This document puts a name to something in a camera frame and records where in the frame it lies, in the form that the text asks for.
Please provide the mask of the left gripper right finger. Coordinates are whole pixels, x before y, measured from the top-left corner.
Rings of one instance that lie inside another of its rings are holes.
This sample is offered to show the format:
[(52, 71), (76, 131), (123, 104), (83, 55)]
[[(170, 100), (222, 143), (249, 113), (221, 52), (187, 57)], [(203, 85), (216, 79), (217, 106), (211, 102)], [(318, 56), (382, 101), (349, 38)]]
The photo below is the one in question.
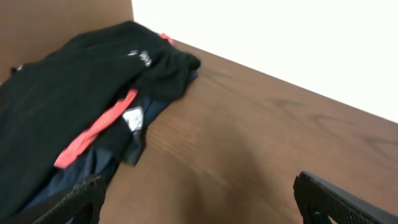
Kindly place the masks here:
[(296, 176), (294, 198), (303, 224), (397, 224), (397, 216), (302, 171)]

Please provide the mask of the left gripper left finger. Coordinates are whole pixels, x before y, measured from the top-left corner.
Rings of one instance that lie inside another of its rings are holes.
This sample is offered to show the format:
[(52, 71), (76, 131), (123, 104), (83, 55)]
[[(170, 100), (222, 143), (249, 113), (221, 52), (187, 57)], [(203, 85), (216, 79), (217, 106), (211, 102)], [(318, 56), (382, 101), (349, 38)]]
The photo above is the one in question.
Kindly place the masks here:
[(102, 176), (93, 174), (1, 224), (97, 224), (105, 195)]

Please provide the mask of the black polo shirt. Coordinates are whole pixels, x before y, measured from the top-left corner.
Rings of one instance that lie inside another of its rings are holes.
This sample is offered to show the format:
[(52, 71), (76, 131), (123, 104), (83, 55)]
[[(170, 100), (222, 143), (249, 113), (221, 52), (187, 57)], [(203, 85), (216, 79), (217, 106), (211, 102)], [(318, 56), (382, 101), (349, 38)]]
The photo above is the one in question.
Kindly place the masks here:
[(20, 212), (59, 154), (124, 90), (175, 101), (199, 67), (194, 55), (127, 21), (15, 69), (1, 85), (1, 218)]

